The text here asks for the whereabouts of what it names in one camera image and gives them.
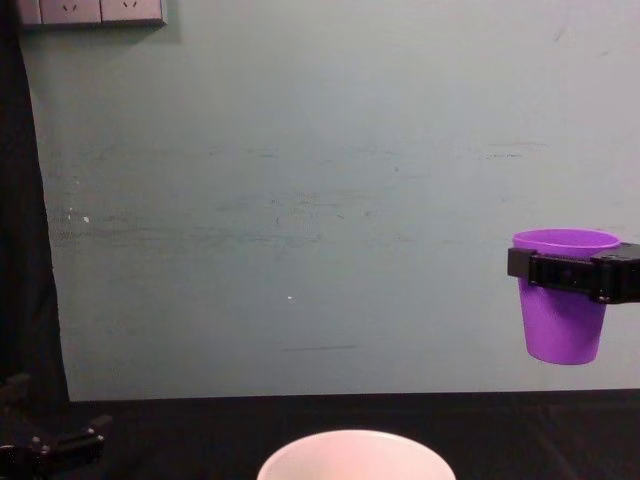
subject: cup rim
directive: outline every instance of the cup rim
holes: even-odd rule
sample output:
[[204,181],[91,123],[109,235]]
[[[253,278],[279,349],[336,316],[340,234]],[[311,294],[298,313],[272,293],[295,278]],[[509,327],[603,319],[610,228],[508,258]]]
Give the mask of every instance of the cup rim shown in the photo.
[[[598,234],[600,236],[602,236],[603,240],[600,243],[597,244],[591,244],[591,245],[574,245],[574,244],[570,244],[570,243],[554,243],[554,242],[545,242],[542,240],[536,240],[536,239],[531,239],[531,238],[526,238],[527,235],[531,235],[534,233],[542,233],[542,232],[574,232],[574,233],[579,233],[579,232],[584,232],[584,233],[591,233],[591,234]],[[614,235],[613,233],[610,232],[605,232],[603,230],[595,230],[595,229],[589,229],[589,228],[538,228],[538,229],[534,229],[534,230],[525,230],[523,232],[518,232],[513,236],[513,241],[521,241],[521,242],[527,242],[533,245],[544,245],[547,247],[565,247],[565,248],[571,248],[572,250],[593,250],[594,248],[598,248],[598,249],[603,249],[606,250],[607,248],[615,248],[617,246],[620,245],[620,239]]]

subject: purple cup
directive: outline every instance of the purple cup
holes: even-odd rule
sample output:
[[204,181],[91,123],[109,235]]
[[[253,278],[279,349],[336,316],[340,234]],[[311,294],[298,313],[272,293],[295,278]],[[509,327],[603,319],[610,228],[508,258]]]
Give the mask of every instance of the purple cup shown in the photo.
[[[516,233],[513,246],[549,255],[590,258],[620,240],[597,230],[548,229]],[[524,336],[529,354],[543,362],[582,365],[598,354],[605,305],[585,295],[529,285],[519,279]]]

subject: dark curtain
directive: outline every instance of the dark curtain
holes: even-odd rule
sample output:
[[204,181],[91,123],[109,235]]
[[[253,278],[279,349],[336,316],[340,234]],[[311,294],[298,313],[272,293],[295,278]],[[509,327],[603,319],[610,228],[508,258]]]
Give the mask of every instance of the dark curtain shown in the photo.
[[29,85],[13,8],[0,0],[0,379],[31,375],[27,407],[68,402]]

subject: black cloth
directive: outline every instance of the black cloth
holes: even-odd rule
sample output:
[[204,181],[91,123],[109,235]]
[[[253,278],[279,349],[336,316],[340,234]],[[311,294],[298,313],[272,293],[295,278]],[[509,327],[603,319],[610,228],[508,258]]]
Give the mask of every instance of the black cloth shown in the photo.
[[31,375],[27,405],[68,401],[56,286],[27,75],[0,0],[0,381]]
[[102,462],[61,480],[255,480],[281,446],[351,428],[417,440],[458,480],[640,478],[638,391],[91,402],[37,423],[62,432],[104,413]]

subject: electrical socket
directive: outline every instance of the electrical socket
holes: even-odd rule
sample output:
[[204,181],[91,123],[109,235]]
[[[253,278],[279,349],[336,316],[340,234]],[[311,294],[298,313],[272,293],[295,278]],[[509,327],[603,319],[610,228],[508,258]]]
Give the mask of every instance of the electrical socket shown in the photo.
[[100,23],[100,0],[41,0],[42,23],[68,25]]
[[40,2],[38,0],[18,0],[16,4],[18,6],[20,23],[22,23],[23,27],[28,28],[42,23],[42,17],[40,16]]
[[101,0],[104,23],[166,23],[162,0]]

